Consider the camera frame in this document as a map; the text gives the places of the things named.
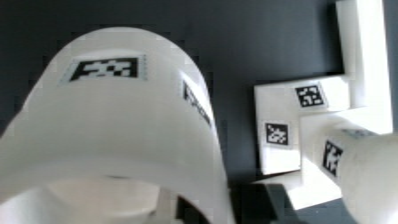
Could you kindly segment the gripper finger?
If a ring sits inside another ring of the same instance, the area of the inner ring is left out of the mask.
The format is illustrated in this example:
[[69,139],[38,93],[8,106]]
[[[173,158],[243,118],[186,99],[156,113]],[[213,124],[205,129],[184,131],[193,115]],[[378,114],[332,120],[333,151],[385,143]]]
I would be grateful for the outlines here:
[[307,224],[298,219],[280,184],[243,185],[239,199],[239,224]]

